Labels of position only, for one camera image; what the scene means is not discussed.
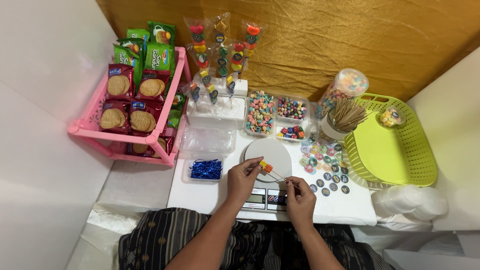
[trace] hand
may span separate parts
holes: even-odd
[[[242,207],[252,194],[253,184],[262,171],[259,165],[264,158],[246,160],[228,171],[228,192],[226,201]]]
[[[313,228],[313,210],[317,196],[304,179],[290,176],[287,180],[287,214],[298,233]]]

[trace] pink shelf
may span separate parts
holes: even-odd
[[[179,86],[180,77],[182,71],[185,72],[185,77],[187,81],[192,80],[190,70],[188,67],[188,62],[185,54],[185,48],[175,47],[175,74],[173,75],[172,83],[170,84],[170,89],[168,95],[165,99],[165,104],[163,110],[158,118],[157,125],[152,131],[151,135],[147,137],[135,137],[130,135],[119,135],[112,133],[100,132],[100,117],[102,114],[102,106],[105,102],[105,92],[107,90],[107,80],[108,80],[108,71],[105,72],[100,84],[95,90],[95,93],[92,95],[92,98],[88,102],[85,110],[83,111],[79,119],[72,121],[68,127],[68,132],[72,135],[78,136],[80,139],[91,145],[93,148],[98,150],[100,153],[106,155],[107,157],[114,160],[131,160],[137,162],[146,162],[154,164],[165,164],[170,167],[173,167],[173,160],[175,155],[178,153],[178,149],[173,146],[170,155],[167,155],[165,150],[157,142],[158,136],[163,131],[165,123],[167,122],[168,113],[172,106],[173,98],[177,92],[177,87]],[[182,130],[178,130],[178,135],[183,134]],[[108,146],[104,146],[97,139],[103,139],[111,141]],[[161,158],[145,158],[125,155],[125,150],[127,143],[137,143],[145,144],[151,146],[155,152],[157,152]]]

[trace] wooden skewer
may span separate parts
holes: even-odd
[[[276,175],[280,176],[283,180],[285,180],[285,182],[288,182],[287,179],[283,178],[280,174],[276,173],[274,170],[272,170],[272,172],[275,173]],[[292,185],[300,190],[300,188],[297,187],[293,182],[292,182]]]

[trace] blue foil ties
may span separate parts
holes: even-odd
[[[222,176],[222,162],[218,160],[195,160],[190,167],[194,179],[219,180]]]

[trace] black patterned fabric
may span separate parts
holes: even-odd
[[[144,214],[138,226],[119,242],[120,270],[164,269],[208,221],[210,215],[168,208]],[[348,225],[315,224],[347,270],[394,270],[368,244],[356,243]],[[235,221],[220,269],[310,269],[300,239],[290,222]]]

